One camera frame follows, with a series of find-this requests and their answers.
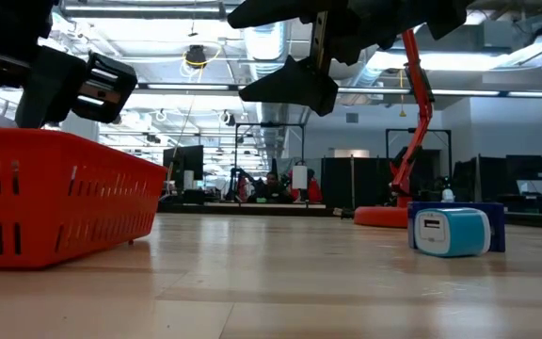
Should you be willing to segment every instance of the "ceiling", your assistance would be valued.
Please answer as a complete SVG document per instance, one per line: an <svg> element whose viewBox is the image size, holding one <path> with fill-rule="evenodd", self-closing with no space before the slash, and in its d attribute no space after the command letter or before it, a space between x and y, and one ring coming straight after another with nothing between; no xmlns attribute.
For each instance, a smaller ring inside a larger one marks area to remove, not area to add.
<svg viewBox="0 0 542 339"><path fill-rule="evenodd" d="M78 57L87 57L93 51L126 62L135 68L142 84L244 85L279 68L288 54L301 59L310 49L311 26L297 20L265 29L234 30L218 20L218 12L195 11L215 9L216 1L62 3L54 14L52 35L44 43ZM223 5L231 10L236 3L228 0ZM110 11L111 7L122 11ZM152 11L152 7L174 9ZM542 0L482 0L470 6L467 25L445 39L429 39L425 26L417 29L416 37L433 89L542 90L542 63L528 66L542 55L533 34L541 26ZM204 46L208 62L203 69L186 65L183 55L190 45ZM370 48L361 53L355 65L332 64L330 74L341 87L408 88L399 70L403 57L399 42L388 52ZM471 66L476 69L464 71ZM101 126L101 142L156 162L161 161L164 148L202 143L210 154L209 169L222 173L231 168L235 143L235 128L223 122L228 115L237 122L306 121L310 129L399 127L415 120L413 99L401 95L342 94L333 115L318 118L302 107L243 103L235 92L198 93L193 95L193 91L183 89L136 90L122 112L122 123ZM0 111L8 105L7 114L13 116L21 94L0 90ZM457 100L438 97L435 109L444 109ZM409 108L406 119L399 117L401 104ZM359 123L347 124L345 114L353 112L359 113ZM246 129L242 127L240 135ZM151 141L144 133L158 139ZM268 170L266 160L281 154L284 136L281 129L250 129L238 151L243 167Z"/></svg>

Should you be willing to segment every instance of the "person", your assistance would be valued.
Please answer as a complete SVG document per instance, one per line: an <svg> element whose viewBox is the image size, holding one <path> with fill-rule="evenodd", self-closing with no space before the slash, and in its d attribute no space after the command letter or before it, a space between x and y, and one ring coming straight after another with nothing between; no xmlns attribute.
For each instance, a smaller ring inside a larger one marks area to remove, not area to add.
<svg viewBox="0 0 542 339"><path fill-rule="evenodd" d="M265 185L256 189L254 194L248 198L248 202L256 202L258 199L265 199L270 203L292 203L294 198L290 192L279 182L277 174L268 172Z"/></svg>

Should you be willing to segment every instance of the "wooden floor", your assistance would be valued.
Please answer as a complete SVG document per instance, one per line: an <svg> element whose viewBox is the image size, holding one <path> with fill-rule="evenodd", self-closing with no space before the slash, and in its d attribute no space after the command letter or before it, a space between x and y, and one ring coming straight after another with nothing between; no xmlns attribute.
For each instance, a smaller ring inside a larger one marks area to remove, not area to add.
<svg viewBox="0 0 542 339"><path fill-rule="evenodd" d="M164 215L130 247L0 272L0 338L542 339L542 230L439 259L337 218Z"/></svg>

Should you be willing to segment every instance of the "computer monitor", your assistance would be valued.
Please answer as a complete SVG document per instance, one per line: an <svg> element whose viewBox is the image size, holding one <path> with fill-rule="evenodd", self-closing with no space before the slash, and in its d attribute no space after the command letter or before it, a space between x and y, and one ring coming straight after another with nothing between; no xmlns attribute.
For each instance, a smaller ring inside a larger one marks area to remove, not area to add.
<svg viewBox="0 0 542 339"><path fill-rule="evenodd" d="M173 163L171 180L182 181L183 172L194 171L194 180L203 180L204 172L204 146L187 146L175 149L167 149L163 152L163 164L166 168Z"/></svg>
<svg viewBox="0 0 542 339"><path fill-rule="evenodd" d="M542 155L507 155L505 159L510 178L542 181Z"/></svg>

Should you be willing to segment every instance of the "red plastic basket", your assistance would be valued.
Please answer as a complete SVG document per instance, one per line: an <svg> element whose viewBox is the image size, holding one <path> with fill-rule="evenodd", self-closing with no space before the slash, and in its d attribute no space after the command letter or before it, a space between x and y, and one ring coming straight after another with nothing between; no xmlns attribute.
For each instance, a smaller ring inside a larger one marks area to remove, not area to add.
<svg viewBox="0 0 542 339"><path fill-rule="evenodd" d="M0 267L44 267L147 235L166 170L74 135L0 128Z"/></svg>

